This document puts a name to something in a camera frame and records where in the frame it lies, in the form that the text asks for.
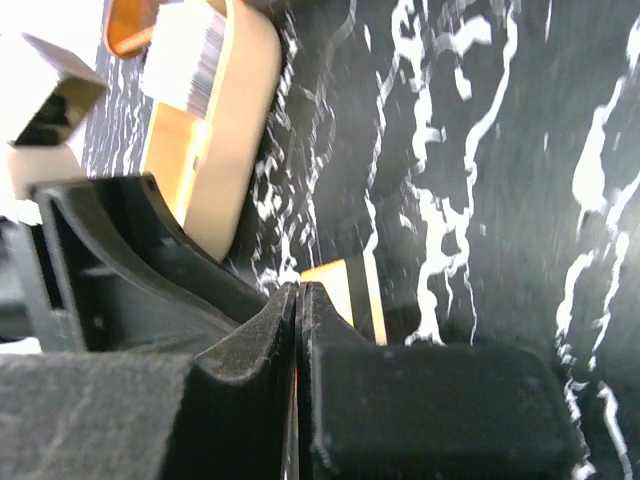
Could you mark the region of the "stack of credit cards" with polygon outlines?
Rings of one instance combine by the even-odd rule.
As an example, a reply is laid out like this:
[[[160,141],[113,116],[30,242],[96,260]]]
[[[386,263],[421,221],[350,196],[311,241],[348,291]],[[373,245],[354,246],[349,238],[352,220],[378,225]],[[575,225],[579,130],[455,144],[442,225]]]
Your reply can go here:
[[[204,119],[225,30],[226,17],[205,1],[161,5],[142,74],[143,93]]]

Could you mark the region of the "brown gold credit card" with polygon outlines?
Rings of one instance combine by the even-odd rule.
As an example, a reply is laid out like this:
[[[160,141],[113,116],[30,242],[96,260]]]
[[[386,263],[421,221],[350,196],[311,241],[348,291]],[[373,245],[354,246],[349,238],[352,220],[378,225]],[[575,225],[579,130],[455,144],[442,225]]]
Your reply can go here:
[[[371,251],[305,270],[300,280],[321,283],[346,323],[371,342],[388,343],[377,264]]]

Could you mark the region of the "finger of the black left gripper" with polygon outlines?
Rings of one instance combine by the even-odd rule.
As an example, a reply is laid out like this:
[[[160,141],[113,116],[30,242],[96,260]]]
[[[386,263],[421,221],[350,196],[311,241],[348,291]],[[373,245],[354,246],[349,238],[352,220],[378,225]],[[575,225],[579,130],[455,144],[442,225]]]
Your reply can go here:
[[[199,352],[266,297],[187,236],[149,174],[35,185],[32,329],[45,351]]]

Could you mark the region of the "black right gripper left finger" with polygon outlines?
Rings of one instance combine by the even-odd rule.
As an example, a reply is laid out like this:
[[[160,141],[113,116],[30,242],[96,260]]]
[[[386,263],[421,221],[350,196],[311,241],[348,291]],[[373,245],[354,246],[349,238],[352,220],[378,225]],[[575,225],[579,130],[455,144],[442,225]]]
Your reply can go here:
[[[295,290],[203,353],[1,358],[5,479],[277,479]]]

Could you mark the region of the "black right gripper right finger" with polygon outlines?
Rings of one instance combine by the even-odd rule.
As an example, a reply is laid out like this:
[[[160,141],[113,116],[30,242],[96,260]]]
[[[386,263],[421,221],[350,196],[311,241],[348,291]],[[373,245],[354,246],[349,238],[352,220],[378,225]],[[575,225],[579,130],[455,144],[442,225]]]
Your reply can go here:
[[[562,389],[530,350],[377,346],[306,283],[297,355],[304,479],[566,479],[579,457]]]

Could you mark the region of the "beige oval card tray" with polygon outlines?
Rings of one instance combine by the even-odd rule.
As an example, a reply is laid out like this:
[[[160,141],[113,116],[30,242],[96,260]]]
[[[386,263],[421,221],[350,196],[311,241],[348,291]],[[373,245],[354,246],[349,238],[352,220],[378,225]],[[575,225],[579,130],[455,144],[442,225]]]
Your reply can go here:
[[[154,176],[186,234],[221,260],[239,224],[282,53],[271,21],[246,2],[190,5],[225,17],[209,111],[200,119],[156,100],[141,169]]]

